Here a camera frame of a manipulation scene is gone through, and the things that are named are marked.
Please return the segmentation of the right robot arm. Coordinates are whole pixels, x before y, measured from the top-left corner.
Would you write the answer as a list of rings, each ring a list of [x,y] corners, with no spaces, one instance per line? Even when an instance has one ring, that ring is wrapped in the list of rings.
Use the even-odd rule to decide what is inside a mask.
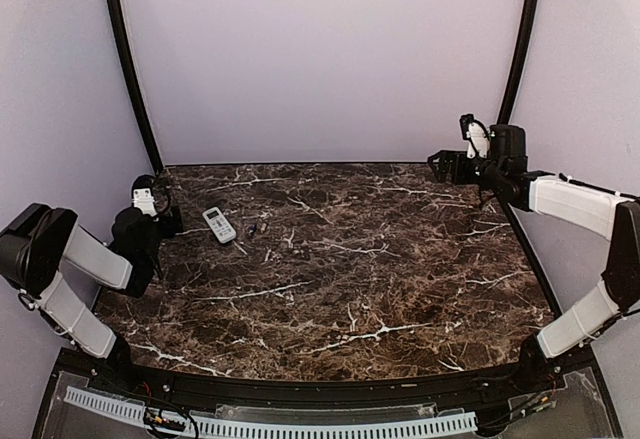
[[[427,162],[437,181],[474,185],[533,229],[533,241],[548,271],[580,279],[562,314],[536,333],[533,349],[510,372],[521,393],[534,391],[549,375],[546,360],[597,339],[618,320],[639,313],[639,199],[570,175],[533,170],[526,133],[515,125],[460,120],[464,146],[441,150]]]

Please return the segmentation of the white remote control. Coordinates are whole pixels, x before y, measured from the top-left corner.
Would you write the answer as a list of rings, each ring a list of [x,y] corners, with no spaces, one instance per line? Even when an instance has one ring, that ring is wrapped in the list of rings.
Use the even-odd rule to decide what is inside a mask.
[[[202,213],[208,227],[220,244],[232,242],[237,237],[235,228],[218,207],[212,207]]]

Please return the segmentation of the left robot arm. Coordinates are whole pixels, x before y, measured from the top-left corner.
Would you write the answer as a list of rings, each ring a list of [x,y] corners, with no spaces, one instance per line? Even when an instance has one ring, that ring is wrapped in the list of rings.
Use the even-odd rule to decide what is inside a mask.
[[[103,380],[120,395],[131,395],[141,386],[141,374],[127,362],[127,341],[96,316],[65,275],[76,271],[102,288],[140,298],[161,273],[162,243],[181,230],[174,209],[153,216],[128,207],[116,215],[105,243],[73,210],[33,203],[1,232],[1,276],[55,333],[105,360]]]

